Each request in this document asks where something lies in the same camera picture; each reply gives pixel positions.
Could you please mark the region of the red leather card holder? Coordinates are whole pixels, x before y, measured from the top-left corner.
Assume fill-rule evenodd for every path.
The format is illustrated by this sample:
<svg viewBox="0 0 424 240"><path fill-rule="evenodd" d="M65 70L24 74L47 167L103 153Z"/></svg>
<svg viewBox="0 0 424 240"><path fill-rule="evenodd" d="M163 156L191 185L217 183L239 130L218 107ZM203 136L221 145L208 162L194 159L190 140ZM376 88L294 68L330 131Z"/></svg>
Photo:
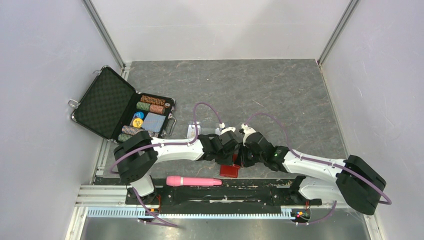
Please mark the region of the red leather card holder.
<svg viewBox="0 0 424 240"><path fill-rule="evenodd" d="M238 178L241 165L237 162L238 154L232 155L232 165L221 165L219 175L226 178Z"/></svg>

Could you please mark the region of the clear plastic card box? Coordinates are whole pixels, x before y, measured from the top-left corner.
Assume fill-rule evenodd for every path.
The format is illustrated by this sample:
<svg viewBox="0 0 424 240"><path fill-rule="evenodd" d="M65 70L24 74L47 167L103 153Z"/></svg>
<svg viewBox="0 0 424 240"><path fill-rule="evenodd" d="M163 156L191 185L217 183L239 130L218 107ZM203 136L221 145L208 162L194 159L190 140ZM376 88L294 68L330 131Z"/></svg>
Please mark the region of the clear plastic card box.
<svg viewBox="0 0 424 240"><path fill-rule="evenodd" d="M187 127L187 139L193 139L197 135L204 135L204 136L219 136L223 129L228 128L229 125L224 123L223 125L219 122L211 122L211 121L197 121L196 125L194 121L191 121L188 123Z"/></svg>

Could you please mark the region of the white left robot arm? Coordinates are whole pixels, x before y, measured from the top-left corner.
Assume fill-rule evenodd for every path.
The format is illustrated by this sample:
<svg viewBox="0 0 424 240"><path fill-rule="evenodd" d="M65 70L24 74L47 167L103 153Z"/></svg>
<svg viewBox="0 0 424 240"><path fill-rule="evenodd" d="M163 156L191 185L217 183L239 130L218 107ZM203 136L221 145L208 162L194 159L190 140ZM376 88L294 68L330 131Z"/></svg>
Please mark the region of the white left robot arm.
<svg viewBox="0 0 424 240"><path fill-rule="evenodd" d="M228 163L239 146L233 128L189 139L162 139L141 131L114 149L113 166L120 180L134 188L145 204L151 204L157 198L149 175L154 164L176 160Z"/></svg>

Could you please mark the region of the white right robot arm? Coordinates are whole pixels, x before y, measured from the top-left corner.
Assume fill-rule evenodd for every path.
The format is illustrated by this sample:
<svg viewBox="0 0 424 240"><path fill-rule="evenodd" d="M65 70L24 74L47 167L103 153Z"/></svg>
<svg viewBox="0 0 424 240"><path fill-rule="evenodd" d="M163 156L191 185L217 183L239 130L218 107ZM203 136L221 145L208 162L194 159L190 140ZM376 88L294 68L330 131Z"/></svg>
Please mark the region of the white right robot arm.
<svg viewBox="0 0 424 240"><path fill-rule="evenodd" d="M304 176L299 185L288 191L295 204L332 200L372 216L383 203L381 193L387 182L359 156L331 159L304 154L287 146L274 146L259 132L243 134L243 146L252 164L262 163L275 172Z"/></svg>

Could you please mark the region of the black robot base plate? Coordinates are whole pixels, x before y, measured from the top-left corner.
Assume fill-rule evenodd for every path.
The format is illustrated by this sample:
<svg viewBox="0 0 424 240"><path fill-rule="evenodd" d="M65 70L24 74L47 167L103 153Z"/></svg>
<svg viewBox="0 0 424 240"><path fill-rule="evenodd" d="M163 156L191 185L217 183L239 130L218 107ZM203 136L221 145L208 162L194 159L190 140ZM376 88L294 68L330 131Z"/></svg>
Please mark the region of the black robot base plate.
<svg viewBox="0 0 424 240"><path fill-rule="evenodd" d="M264 214L282 206L304 209L320 206L319 198L307 200L298 192L301 177L227 178L219 186L168 186L163 178L153 180L155 192L141 198L161 214Z"/></svg>

